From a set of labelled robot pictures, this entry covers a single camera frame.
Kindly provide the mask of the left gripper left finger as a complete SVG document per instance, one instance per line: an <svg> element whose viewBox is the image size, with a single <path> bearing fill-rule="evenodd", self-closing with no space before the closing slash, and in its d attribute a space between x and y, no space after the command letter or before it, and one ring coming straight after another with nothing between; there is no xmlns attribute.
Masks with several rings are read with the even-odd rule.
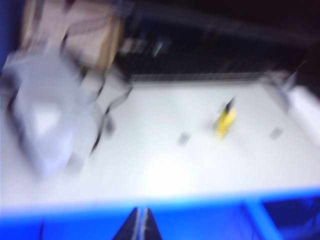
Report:
<svg viewBox="0 0 320 240"><path fill-rule="evenodd" d="M135 207L119 230L116 232L113 240L136 240L138 235L138 227L140 223L140 210Z"/></svg>

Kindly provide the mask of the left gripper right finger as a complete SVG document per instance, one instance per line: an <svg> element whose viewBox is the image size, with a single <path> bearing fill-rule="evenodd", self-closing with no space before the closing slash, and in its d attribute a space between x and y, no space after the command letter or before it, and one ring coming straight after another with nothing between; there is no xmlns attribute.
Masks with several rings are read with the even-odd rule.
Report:
<svg viewBox="0 0 320 240"><path fill-rule="evenodd" d="M150 208L144 210L143 215L143 239L162 240L156 219Z"/></svg>

